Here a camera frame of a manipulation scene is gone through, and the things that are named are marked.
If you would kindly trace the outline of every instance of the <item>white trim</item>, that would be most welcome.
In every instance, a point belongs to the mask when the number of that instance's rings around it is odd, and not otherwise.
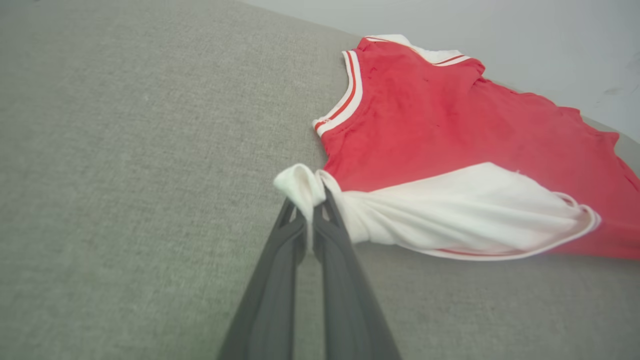
[[[459,58],[453,59],[451,61],[442,60],[442,61],[446,61],[446,62],[445,63],[441,63],[441,64],[434,63],[433,66],[449,66],[449,65],[461,63],[461,62],[463,62],[463,61],[465,61],[467,59],[471,59],[471,57],[469,57],[469,56],[460,56]]]
[[[462,55],[462,53],[459,52],[458,50],[441,50],[441,51],[425,50],[421,47],[411,45],[409,40],[402,35],[376,35],[376,36],[368,36],[365,38],[371,42],[395,42],[397,44],[404,45],[406,47],[409,47],[411,50],[415,51],[423,59],[425,59],[427,62],[435,66],[449,66],[449,65],[461,63],[467,59],[471,59],[469,56],[462,56],[460,58],[453,59],[457,56]]]
[[[320,125],[317,129],[317,133],[319,136],[322,136],[328,130],[335,128],[341,123],[345,122],[348,118],[350,118],[353,113],[356,111],[358,106],[360,105],[360,101],[362,101],[362,75],[360,73],[360,63],[358,62],[358,55],[355,51],[343,51],[342,55],[344,56],[344,61],[347,68],[347,75],[349,77],[349,86],[347,87],[347,91],[344,93],[344,96],[340,99],[338,104],[329,111],[329,113],[319,119],[316,119],[312,122],[312,126],[314,129],[316,125],[320,122],[324,122],[323,125]],[[353,75],[351,74],[351,65],[353,64]],[[353,88],[355,86],[355,93],[353,94],[353,98],[349,102],[346,108],[339,113],[333,119],[329,119],[336,111],[338,111],[351,96]]]

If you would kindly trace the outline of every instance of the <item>folded fabric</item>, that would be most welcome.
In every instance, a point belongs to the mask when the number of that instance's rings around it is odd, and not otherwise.
[[[342,192],[326,171],[294,165],[274,185],[313,219],[332,192],[351,240],[473,261],[520,259],[595,229],[600,217],[526,176],[482,163],[372,192]]]

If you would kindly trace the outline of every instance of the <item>red fabric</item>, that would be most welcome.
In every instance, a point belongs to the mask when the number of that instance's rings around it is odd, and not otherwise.
[[[476,59],[435,66],[409,47],[366,38],[355,51],[362,101],[321,138],[324,169],[343,190],[490,161],[600,214],[596,231],[553,252],[640,259],[640,180],[614,153],[617,133],[583,123],[579,110],[492,83]]]

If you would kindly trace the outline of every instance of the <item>gray couch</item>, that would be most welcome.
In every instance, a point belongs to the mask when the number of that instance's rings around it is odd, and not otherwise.
[[[310,121],[359,37],[229,1],[1,9],[0,359],[214,359],[271,181],[323,166]],[[405,359],[640,359],[638,262],[356,251]],[[296,359],[323,359],[319,269],[299,270]]]

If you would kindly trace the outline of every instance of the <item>red stripe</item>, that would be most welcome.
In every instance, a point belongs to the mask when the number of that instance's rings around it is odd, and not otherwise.
[[[457,58],[461,58],[461,57],[463,57],[463,56],[464,56],[464,55],[454,56],[454,57],[452,57],[451,59],[446,59],[445,61],[441,61],[441,62],[439,62],[439,63],[435,63],[434,65],[444,64],[444,63],[447,63],[447,62],[449,62],[449,61],[451,61],[451,60],[455,60],[455,59],[457,59]]]
[[[353,69],[353,59],[351,58],[351,52],[350,51],[347,51],[347,56],[349,57],[349,66],[351,67],[351,79],[353,80],[352,81],[353,82],[353,88],[351,89],[351,93],[349,94],[349,97],[347,98],[347,101],[345,101],[344,104],[342,104],[342,106],[333,115],[331,115],[328,119],[326,119],[324,121],[319,121],[316,124],[316,126],[315,126],[316,131],[323,124],[329,122],[330,120],[335,119],[336,116],[340,115],[340,113],[342,113],[344,111],[344,109],[346,109],[347,106],[349,106],[349,103],[353,99],[353,96],[356,94],[356,86],[357,86],[357,84],[356,84],[356,72]]]
[[[384,42],[390,42],[389,40],[385,40],[383,38],[376,38],[376,37],[366,37],[366,38],[373,38],[373,39],[384,41]]]
[[[519,254],[524,254],[526,251],[514,250],[512,252],[508,252],[507,254],[469,254],[468,252],[455,251],[455,250],[447,250],[447,249],[437,249],[438,251],[448,252],[450,254],[457,255],[468,255],[468,256],[514,256]]]

